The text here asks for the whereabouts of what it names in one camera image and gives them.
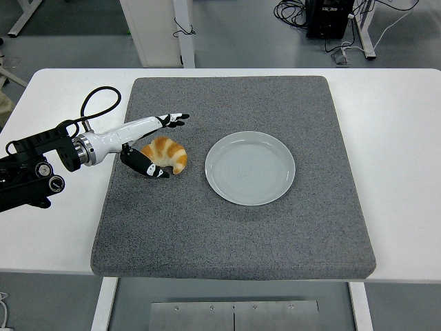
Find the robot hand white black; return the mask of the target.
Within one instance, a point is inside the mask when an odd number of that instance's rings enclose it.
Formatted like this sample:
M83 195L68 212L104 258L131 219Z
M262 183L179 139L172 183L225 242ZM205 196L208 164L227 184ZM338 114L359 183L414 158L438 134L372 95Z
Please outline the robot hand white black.
M86 153L84 164L95 166L108 154L119 153L123 164L137 173L151 178L168 178L168 172L131 145L159 129L182 126L183 120L188 118L188 114L166 114L131 121L102 134L86 132L79 138Z

